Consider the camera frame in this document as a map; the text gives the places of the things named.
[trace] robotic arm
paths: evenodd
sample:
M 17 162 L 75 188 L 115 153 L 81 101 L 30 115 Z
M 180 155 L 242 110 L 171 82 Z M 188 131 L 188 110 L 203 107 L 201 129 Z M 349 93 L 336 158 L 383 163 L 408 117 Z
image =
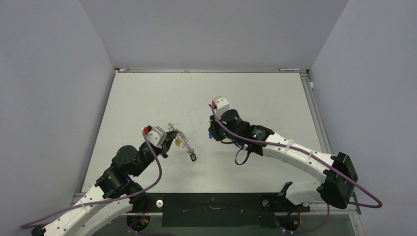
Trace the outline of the robotic arm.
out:
M 357 182 L 357 174 L 348 155 L 339 153 L 334 156 L 320 153 L 298 145 L 294 143 L 294 140 L 283 138 L 271 129 L 261 125 L 251 125 L 249 122 L 243 121 L 236 110 L 229 109 L 229 102 L 223 97 L 213 99 L 211 106 L 214 107 L 216 116 L 228 130 L 243 137 L 241 139 L 229 134 L 220 126 L 214 116 L 210 116 L 208 131 L 216 141 L 228 138 L 248 154 L 253 152 L 260 156 L 281 160 L 309 173 L 316 179 L 303 183 L 288 182 L 283 186 L 280 196 L 285 197 L 295 206 L 313 201 L 325 201 L 336 208 L 345 209 L 347 207 L 354 189 L 353 184 L 311 158 L 311 155 L 314 154 L 323 162 Z
M 155 154 L 167 158 L 177 131 L 165 132 L 160 127 L 148 126 L 144 133 Z M 120 214 L 131 211 L 133 207 L 143 209 L 148 202 L 147 195 L 130 176 L 139 176 L 153 160 L 153 154 L 146 142 L 139 150 L 133 146 L 121 147 L 110 167 L 76 203 L 82 206 L 67 211 L 43 228 L 35 227 L 31 232 L 32 236 L 90 236 Z

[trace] black cable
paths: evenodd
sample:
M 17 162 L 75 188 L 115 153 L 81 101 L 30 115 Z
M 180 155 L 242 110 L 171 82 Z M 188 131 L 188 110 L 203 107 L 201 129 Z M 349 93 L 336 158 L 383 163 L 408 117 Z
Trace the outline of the black cable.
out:
M 282 220 L 282 221 L 280 221 L 279 220 L 279 218 L 278 218 L 278 223 L 279 223 L 279 225 L 278 225 L 278 227 L 279 226 L 281 226 L 282 224 L 281 224 L 281 222 L 285 222 L 285 221 L 287 221 L 288 220 L 288 218 L 290 218 L 290 216 L 291 216 L 291 214 L 292 213 L 294 213 L 294 211 L 296 210 L 296 209 L 298 209 L 300 206 L 302 206 L 302 204 L 300 204 L 300 205 L 296 205 L 290 212 L 288 212 L 288 214 L 287 214 L 287 216 L 284 218 L 284 220 Z
M 235 142 L 223 142 L 223 141 L 220 141 L 222 144 L 234 144 Z
M 236 164 L 236 165 L 238 165 L 238 166 L 241 166 L 241 165 L 245 164 L 245 163 L 247 162 L 247 160 L 249 159 L 250 152 L 248 151 L 248 152 L 247 152 L 247 155 L 246 155 L 246 158 L 245 158 L 245 160 L 244 160 L 242 163 L 238 163 L 238 162 L 236 161 L 236 158 L 238 157 L 239 152 L 240 152 L 240 151 L 242 151 L 242 150 L 243 150 L 243 148 L 241 148 L 238 152 L 236 152 L 236 156 L 235 156 L 235 164 Z

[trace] purple cable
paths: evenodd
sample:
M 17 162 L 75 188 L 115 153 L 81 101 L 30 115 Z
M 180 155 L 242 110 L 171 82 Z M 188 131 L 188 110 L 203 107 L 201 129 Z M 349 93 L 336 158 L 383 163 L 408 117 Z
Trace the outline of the purple cable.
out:
M 243 141 L 247 141 L 247 142 L 251 142 L 251 143 L 255 143 L 255 144 L 266 144 L 266 145 L 272 145 L 272 146 L 278 146 L 278 147 L 287 147 L 287 145 L 285 144 L 276 144 L 276 143 L 271 143 L 271 142 L 265 142 L 265 141 L 258 141 L 258 140 L 252 140 L 252 139 L 248 139 L 242 136 L 239 136 L 235 133 L 233 133 L 232 131 L 228 130 L 223 123 L 219 120 L 219 118 L 216 115 L 216 112 L 214 111 L 214 106 L 213 104 L 215 104 L 214 102 L 212 103 L 211 107 L 211 112 L 213 113 L 214 119 L 216 120 L 216 122 L 220 125 L 220 127 L 222 127 L 228 134 L 241 139 Z M 302 152 L 306 155 L 310 155 L 309 152 L 307 152 L 306 150 L 303 150 L 301 148 L 298 147 L 294 147 L 294 146 L 290 146 L 290 149 Z M 347 177 L 346 175 L 344 175 L 342 172 L 338 171 L 337 169 L 335 169 L 334 167 L 330 166 L 329 164 L 327 164 L 326 162 L 324 162 L 323 160 L 321 160 L 320 158 L 316 157 L 315 155 L 311 155 L 311 157 L 320 162 L 321 164 L 323 164 L 324 166 L 326 166 L 327 168 L 329 168 L 331 171 L 335 172 L 336 174 L 342 176 L 342 178 L 344 178 L 347 182 L 353 184 L 355 187 L 357 187 L 358 189 L 362 190 L 362 192 L 364 192 L 366 195 L 368 195 L 369 197 L 371 197 L 373 200 L 375 200 L 378 204 L 377 205 L 369 205 L 369 204 L 363 204 L 363 203 L 355 203 L 355 202 L 348 202 L 349 204 L 352 205 L 356 205 L 356 206 L 361 206 L 361 207 L 369 207 L 369 208 L 380 208 L 382 207 L 382 202 L 381 200 L 379 200 L 377 197 L 375 197 L 372 193 L 370 193 L 368 190 L 366 190 L 364 187 L 362 187 L 360 184 L 358 184 L 357 182 L 353 181 L 352 179 L 350 179 L 349 177 Z
M 119 224 L 121 224 L 123 226 L 125 226 L 126 228 L 128 228 L 135 236 L 140 236 L 140 235 L 165 235 L 165 236 L 173 236 L 172 234 L 168 234 L 168 233 L 144 233 L 144 232 L 138 232 L 137 233 L 134 229 L 132 229 L 132 227 L 128 226 L 126 223 L 124 223 L 124 222 L 122 222 L 120 220 L 117 220 L 117 219 L 114 219 L 113 221 L 116 222 L 116 223 L 119 223 Z
M 129 225 L 129 227 L 131 227 L 131 228 L 132 228 L 134 225 L 136 225 L 136 224 L 137 224 L 137 223 L 139 223 L 139 222 L 141 222 L 141 220 L 137 220 L 137 221 L 133 222 L 132 224 L 130 224 L 130 225 Z
M 317 227 L 315 227 L 313 229 L 309 229 L 309 230 L 293 231 L 293 234 L 310 233 L 310 232 L 316 231 L 319 228 L 323 227 L 323 225 L 325 225 L 327 223 L 329 217 L 330 217 L 330 206 L 327 204 L 327 215 L 326 215 L 325 220 L 320 225 L 318 225 Z
M 154 186 L 155 186 L 155 185 L 156 185 L 156 184 L 157 184 L 157 183 L 161 180 L 161 178 L 162 178 L 162 167 L 161 167 L 161 163 L 159 162 L 158 157 L 156 156 L 156 153 L 155 153 L 155 151 L 153 150 L 152 146 L 150 145 L 149 140 L 147 139 L 147 137 L 146 137 L 146 135 L 145 135 L 145 133 L 144 133 L 144 132 L 142 132 L 142 135 L 143 135 L 143 137 L 144 137 L 144 139 L 145 139 L 146 145 L 149 147 L 149 149 L 150 149 L 150 151 L 151 151 L 151 153 L 152 153 L 153 157 L 155 158 L 155 161 L 156 161 L 156 163 L 157 163 L 157 165 L 158 165 L 158 169 L 159 169 L 159 176 L 158 176 L 158 179 L 157 179 L 157 180 L 156 180 L 153 184 L 151 184 L 149 187 L 147 187 L 147 188 L 145 188 L 145 189 L 143 189 L 143 190 L 141 190 L 141 191 L 139 191 L 139 192 L 132 193 L 132 194 L 130 194 L 130 195 L 127 195 L 127 196 L 124 196 L 124 197 L 120 197 L 120 198 L 115 198 L 115 199 L 107 199 L 107 200 L 101 200 L 101 201 L 97 201 L 97 202 L 90 202 L 90 203 L 84 203 L 84 205 L 85 205 L 85 206 L 90 206 L 90 205 L 95 205 L 95 204 L 103 204 L 103 203 L 112 203 L 112 202 L 120 201 L 120 200 L 123 200 L 123 199 L 126 199 L 126 198 L 131 198 L 131 197 L 134 197 L 134 196 L 136 196 L 136 195 L 139 195 L 139 194 L 141 194 L 141 193 L 144 193 L 144 192 L 146 192 L 146 191 L 150 190 L 151 188 L 153 188 L 153 187 L 154 187 Z M 72 210 L 72 209 L 76 209 L 76 208 L 79 208 L 79 207 L 82 207 L 82 205 L 81 205 L 81 204 L 79 204 L 79 205 L 74 205 L 74 206 L 70 206 L 70 207 L 67 207 L 67 208 L 61 209 L 61 210 L 59 210 L 59 211 L 56 211 L 56 212 L 51 213 L 51 214 L 49 214 L 49 215 L 46 215 L 46 216 L 44 216 L 44 217 L 42 217 L 42 218 L 39 218 L 39 219 L 37 219 L 37 220 L 27 222 L 27 223 L 25 223 L 25 224 L 21 225 L 21 226 L 20 226 L 20 228 L 21 228 L 21 229 L 26 229 L 26 228 L 33 228 L 33 227 L 36 227 L 36 225 L 34 225 L 34 224 L 36 224 L 36 223 L 39 223 L 39 222 L 41 222 L 41 221 L 43 221 L 43 220 L 46 220 L 46 219 L 48 219 L 48 218 L 50 218 L 50 217 L 52 217 L 52 216 L 54 216 L 54 215 L 58 215 L 58 214 L 60 214 L 60 213 L 63 213 L 63 212 L 66 212 L 66 211 L 69 211 L 69 210 Z

